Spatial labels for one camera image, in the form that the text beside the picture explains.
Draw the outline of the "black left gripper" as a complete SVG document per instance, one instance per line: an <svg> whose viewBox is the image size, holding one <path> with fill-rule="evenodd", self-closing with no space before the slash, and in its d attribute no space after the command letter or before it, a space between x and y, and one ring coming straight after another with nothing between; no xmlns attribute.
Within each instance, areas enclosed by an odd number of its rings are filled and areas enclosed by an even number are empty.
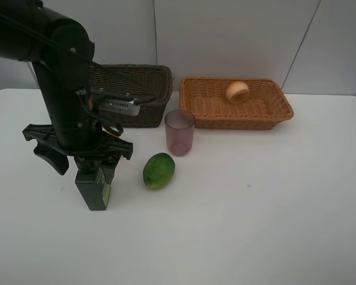
<svg viewBox="0 0 356 285"><path fill-rule="evenodd" d="M91 135L66 136L65 142L57 138L57 133L51 125L28 125L23 130L23 135L26 141L37 141L34 154L49 163L61 176L69 168L68 156L86 160L108 160L106 181L111 184L120 156L129 160L133 154L131 142L121 140L101 129Z"/></svg>

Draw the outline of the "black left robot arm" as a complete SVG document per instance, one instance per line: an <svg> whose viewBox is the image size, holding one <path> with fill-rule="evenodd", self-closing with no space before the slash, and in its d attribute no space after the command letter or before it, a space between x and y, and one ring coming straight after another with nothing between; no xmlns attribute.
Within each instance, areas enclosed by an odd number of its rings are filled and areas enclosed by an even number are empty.
<svg viewBox="0 0 356 285"><path fill-rule="evenodd" d="M123 128L98 110L101 98L89 85L93 56L94 44L75 20L42 1L0 1L0 58L31 63L51 120L27 126L24 137L37 141L35 155L60 174L73 157L78 185L110 183L119 159L133 152L120 139Z"/></svg>

